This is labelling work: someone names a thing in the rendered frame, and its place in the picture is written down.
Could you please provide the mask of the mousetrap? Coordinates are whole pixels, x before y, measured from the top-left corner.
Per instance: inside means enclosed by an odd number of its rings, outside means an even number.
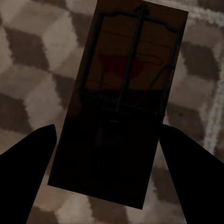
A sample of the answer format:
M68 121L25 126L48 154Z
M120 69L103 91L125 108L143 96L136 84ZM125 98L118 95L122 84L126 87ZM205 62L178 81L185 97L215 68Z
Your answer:
M188 13L97 1L49 186L143 209Z

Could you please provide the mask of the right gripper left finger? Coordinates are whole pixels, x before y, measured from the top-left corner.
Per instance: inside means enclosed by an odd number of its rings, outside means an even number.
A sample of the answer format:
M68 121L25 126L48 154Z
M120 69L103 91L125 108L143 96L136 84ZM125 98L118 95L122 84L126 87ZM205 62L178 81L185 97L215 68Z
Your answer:
M0 224L26 224L56 143L51 124L0 155Z

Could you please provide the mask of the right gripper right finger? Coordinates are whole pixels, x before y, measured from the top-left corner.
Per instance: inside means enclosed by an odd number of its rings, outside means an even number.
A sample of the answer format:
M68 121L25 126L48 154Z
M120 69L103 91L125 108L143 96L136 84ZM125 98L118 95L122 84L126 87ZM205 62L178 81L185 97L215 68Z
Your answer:
M224 164L175 127L159 142L187 224L224 224Z

